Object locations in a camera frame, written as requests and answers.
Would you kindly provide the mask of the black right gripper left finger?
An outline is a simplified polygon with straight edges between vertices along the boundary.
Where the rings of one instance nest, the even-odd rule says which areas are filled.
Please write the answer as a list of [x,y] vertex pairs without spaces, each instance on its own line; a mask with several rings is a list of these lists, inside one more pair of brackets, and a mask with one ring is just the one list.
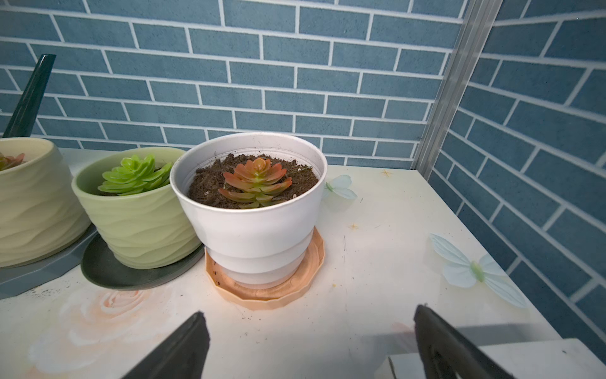
[[210,341],[204,314],[195,312],[123,378],[200,379]]

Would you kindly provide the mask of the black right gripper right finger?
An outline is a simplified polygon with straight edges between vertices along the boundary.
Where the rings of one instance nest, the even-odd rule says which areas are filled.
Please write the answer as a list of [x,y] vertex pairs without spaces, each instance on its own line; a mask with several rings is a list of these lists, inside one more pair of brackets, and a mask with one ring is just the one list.
[[427,378],[512,378],[431,308],[419,305],[415,336]]

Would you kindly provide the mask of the dark green watering can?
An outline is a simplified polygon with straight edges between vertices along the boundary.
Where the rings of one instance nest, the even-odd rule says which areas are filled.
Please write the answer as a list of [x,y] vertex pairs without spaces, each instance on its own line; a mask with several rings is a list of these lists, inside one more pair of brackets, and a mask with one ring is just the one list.
[[9,120],[3,138],[31,136],[55,60],[56,55],[41,55]]

